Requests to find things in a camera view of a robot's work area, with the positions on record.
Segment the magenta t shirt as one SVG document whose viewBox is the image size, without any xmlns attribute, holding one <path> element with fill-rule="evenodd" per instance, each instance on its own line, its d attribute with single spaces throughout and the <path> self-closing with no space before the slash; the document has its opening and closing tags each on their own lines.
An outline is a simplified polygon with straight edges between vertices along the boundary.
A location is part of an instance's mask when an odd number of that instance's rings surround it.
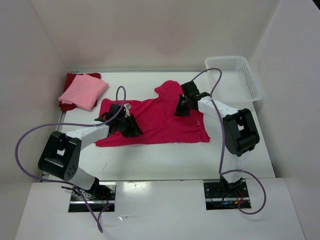
<svg viewBox="0 0 320 240">
<path fill-rule="evenodd" d="M 143 135 L 124 137 L 120 132 L 98 140 L 97 147 L 119 147 L 127 145 L 152 145 L 167 143 L 208 143 L 210 136 L 206 132 L 204 114 L 191 110 L 189 116 L 175 116 L 179 96 L 183 93 L 177 81 L 167 80 L 156 87 L 157 98 L 143 101 L 127 100 L 138 127 Z"/>
</svg>

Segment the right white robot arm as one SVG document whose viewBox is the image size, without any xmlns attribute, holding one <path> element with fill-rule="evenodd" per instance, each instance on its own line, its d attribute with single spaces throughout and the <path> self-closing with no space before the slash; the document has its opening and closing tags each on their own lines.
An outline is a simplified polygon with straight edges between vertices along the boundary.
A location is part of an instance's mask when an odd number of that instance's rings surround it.
<svg viewBox="0 0 320 240">
<path fill-rule="evenodd" d="M 203 92 L 179 96 L 176 116 L 188 116 L 195 110 L 220 122 L 222 150 L 219 163 L 219 191 L 232 196 L 243 182 L 243 175 L 255 176 L 245 170 L 250 152 L 260 142 L 260 136 L 251 111 L 228 106 Z"/>
</svg>

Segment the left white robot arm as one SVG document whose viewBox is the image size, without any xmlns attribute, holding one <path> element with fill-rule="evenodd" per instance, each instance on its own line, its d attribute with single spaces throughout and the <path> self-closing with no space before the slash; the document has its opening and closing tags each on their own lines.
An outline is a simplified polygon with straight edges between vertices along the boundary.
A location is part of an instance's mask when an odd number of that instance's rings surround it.
<svg viewBox="0 0 320 240">
<path fill-rule="evenodd" d="M 81 151 L 99 140 L 115 136 L 117 132 L 126 139 L 143 135 L 134 115 L 120 114 L 105 123 L 110 118 L 111 114 L 105 112 L 94 120 L 91 127 L 82 127 L 67 133 L 52 132 L 38 161 L 38 168 L 78 186 L 89 200 L 106 194 L 108 188 L 102 186 L 97 177 L 79 167 Z"/>
</svg>

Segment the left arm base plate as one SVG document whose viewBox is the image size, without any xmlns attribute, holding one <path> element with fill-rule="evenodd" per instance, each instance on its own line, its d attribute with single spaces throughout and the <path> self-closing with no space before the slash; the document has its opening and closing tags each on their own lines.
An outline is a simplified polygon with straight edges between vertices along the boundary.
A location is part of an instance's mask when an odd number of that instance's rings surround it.
<svg viewBox="0 0 320 240">
<path fill-rule="evenodd" d="M 83 189 L 80 189 L 80 191 L 78 191 L 77 189 L 72 188 L 68 212 L 89 212 L 85 200 L 94 213 L 100 212 L 103 208 L 105 208 L 105 212 L 114 212 L 117 183 L 102 181 L 99 184 L 100 189 L 97 193 L 89 193 L 88 191 L 85 191 Z"/>
</svg>

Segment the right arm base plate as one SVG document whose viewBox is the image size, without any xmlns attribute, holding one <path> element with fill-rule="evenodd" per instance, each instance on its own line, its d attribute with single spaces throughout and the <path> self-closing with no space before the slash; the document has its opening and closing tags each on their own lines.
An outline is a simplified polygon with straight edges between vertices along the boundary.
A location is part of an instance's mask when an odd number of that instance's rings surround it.
<svg viewBox="0 0 320 240">
<path fill-rule="evenodd" d="M 218 180 L 206 180 L 203 182 L 205 206 L 207 210 L 231 210 L 237 209 L 240 204 L 241 209 L 251 209 L 247 184 L 242 183 L 234 190 L 224 192 Z"/>
</svg>

